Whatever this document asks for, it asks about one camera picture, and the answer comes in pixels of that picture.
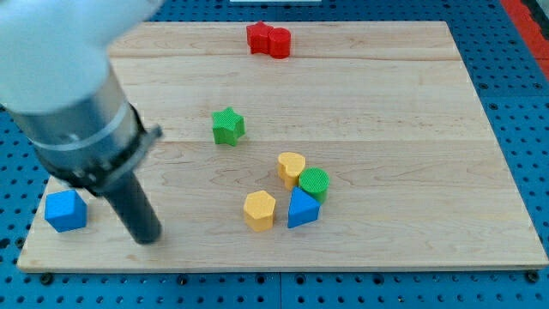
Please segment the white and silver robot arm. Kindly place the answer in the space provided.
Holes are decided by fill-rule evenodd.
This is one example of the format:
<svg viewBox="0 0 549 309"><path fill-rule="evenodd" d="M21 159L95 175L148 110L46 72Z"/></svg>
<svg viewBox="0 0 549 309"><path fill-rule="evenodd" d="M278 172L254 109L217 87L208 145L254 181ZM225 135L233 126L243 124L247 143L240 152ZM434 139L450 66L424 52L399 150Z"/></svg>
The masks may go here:
<svg viewBox="0 0 549 309"><path fill-rule="evenodd" d="M160 136L143 129L108 47L161 4L1 3L1 102L52 176L102 195L132 176Z"/></svg>

